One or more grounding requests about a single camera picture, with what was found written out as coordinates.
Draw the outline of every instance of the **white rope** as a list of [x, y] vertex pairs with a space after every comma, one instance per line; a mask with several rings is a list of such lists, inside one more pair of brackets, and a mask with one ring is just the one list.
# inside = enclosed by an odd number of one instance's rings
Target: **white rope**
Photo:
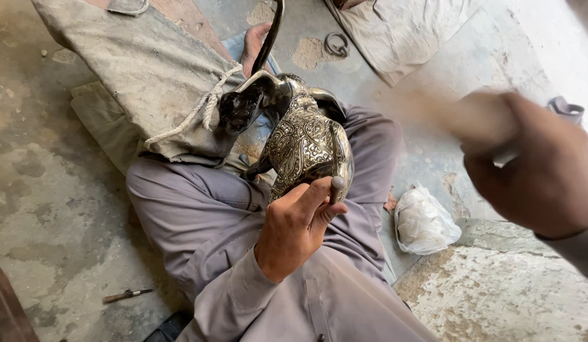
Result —
[[144, 142], [144, 147], [146, 147], [147, 150], [150, 150], [150, 145], [157, 143], [163, 139], [166, 139], [170, 136], [175, 136], [177, 134], [182, 133], [182, 131], [184, 131], [184, 129], [188, 127], [191, 121], [195, 118], [195, 115], [197, 115], [201, 108], [203, 108], [203, 105], [205, 105], [206, 101], [207, 105], [205, 106], [205, 112], [203, 112], [203, 128], [209, 130], [209, 123], [210, 121], [212, 121], [212, 112], [218, 104], [218, 98], [222, 97], [222, 86], [224, 85], [224, 83], [226, 83], [227, 79], [230, 76], [232, 76], [234, 73], [242, 71], [243, 69], [244, 67], [241, 64], [237, 63], [237, 65], [234, 68], [230, 69], [224, 75], [222, 75], [222, 77], [220, 78], [220, 82], [216, 84], [214, 89], [212, 89], [209, 92], [206, 92], [205, 95], [203, 95], [203, 97], [199, 101], [199, 104], [192, 110], [190, 114], [188, 114], [186, 119], [184, 119], [184, 121], [178, 127], [174, 128], [173, 130], [161, 133], [160, 135], [153, 136], [152, 138], [146, 140]]

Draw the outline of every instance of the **wooden plank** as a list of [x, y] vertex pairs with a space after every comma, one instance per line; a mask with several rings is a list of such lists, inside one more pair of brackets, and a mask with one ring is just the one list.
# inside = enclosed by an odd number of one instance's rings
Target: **wooden plank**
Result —
[[0, 268], [0, 342], [39, 342], [9, 279]]
[[[110, 0], [85, 0], [85, 2], [105, 9]], [[214, 49], [222, 58], [227, 61], [233, 60], [192, 0], [150, 0], [150, 3], [189, 35]]]

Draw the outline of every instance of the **hand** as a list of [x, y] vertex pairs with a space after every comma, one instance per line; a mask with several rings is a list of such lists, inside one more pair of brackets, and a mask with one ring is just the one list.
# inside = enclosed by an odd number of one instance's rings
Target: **hand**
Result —
[[323, 243], [328, 223], [347, 212], [342, 202], [328, 204], [331, 180], [298, 185], [268, 205], [254, 256], [271, 281], [281, 282], [304, 264]]
[[245, 32], [244, 53], [241, 55], [241, 65], [244, 66], [244, 76], [248, 79], [252, 76], [252, 67], [260, 53], [260, 48], [262, 48], [262, 39], [270, 29], [271, 22], [267, 21], [252, 26]]
[[520, 126], [518, 157], [503, 168], [465, 155], [473, 185], [511, 222], [551, 239], [588, 229], [588, 135], [518, 94], [504, 94]]

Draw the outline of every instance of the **bare foot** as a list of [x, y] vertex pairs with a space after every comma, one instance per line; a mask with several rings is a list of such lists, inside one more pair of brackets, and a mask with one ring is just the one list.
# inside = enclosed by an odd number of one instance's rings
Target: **bare foot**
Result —
[[241, 55], [241, 65], [244, 66], [244, 76], [248, 79], [252, 76], [252, 67], [260, 53], [262, 39], [271, 28], [271, 22], [263, 22], [252, 26], [245, 32], [244, 53]]

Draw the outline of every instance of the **plastic bag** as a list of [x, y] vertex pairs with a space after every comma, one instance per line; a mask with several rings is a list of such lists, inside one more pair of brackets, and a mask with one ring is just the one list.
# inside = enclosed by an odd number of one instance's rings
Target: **plastic bag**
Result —
[[448, 248], [461, 237], [461, 229], [438, 200], [420, 185], [397, 202], [397, 244], [402, 251], [427, 255]]

